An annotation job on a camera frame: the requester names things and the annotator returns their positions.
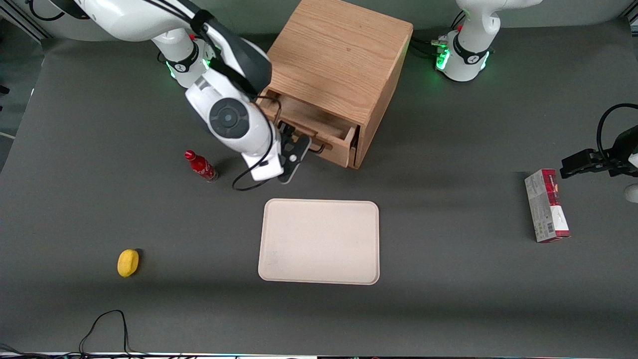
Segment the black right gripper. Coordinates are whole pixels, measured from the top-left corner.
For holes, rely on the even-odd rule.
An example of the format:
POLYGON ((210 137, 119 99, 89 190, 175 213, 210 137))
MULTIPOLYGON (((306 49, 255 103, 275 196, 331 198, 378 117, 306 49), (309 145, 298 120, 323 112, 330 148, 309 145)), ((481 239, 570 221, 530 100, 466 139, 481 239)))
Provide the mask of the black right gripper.
POLYGON ((323 143, 313 143, 312 138, 305 134, 296 135, 296 128, 281 121, 278 126, 281 136, 281 166, 284 172, 278 175, 280 184, 288 184, 306 153, 322 153, 326 149, 323 143))

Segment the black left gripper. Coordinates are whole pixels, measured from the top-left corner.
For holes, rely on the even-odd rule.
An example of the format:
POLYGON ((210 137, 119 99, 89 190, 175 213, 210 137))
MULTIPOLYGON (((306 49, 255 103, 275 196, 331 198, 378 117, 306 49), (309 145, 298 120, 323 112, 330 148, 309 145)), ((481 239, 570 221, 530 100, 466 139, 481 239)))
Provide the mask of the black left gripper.
POLYGON ((611 177, 619 175, 638 177, 637 165, 630 160, 637 154, 637 126, 619 134, 612 147, 606 150, 602 146, 602 126, 598 126, 596 145, 598 152, 593 149, 584 149, 563 159, 561 177, 567 179, 579 174, 599 172, 608 172, 611 177))

